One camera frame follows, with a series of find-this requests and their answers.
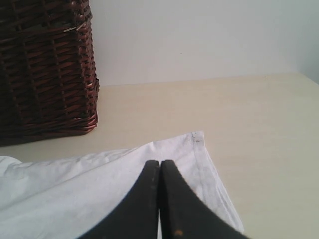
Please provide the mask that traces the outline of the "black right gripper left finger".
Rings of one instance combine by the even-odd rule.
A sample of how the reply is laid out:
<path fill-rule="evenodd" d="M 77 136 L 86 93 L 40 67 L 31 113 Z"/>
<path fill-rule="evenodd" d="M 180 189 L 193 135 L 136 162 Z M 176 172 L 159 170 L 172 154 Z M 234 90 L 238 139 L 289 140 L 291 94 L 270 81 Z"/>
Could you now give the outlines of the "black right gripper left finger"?
<path fill-rule="evenodd" d="M 149 160 L 122 201 L 81 239 L 156 239 L 160 164 Z"/>

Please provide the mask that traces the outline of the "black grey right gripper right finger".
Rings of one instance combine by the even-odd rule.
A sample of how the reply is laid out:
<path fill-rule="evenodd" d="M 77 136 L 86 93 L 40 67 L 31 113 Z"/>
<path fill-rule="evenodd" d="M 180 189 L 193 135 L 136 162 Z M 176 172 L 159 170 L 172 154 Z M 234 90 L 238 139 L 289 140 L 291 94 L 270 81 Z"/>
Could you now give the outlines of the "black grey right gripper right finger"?
<path fill-rule="evenodd" d="M 199 199 L 172 160 L 160 166 L 159 211 L 163 239 L 247 238 Z"/>

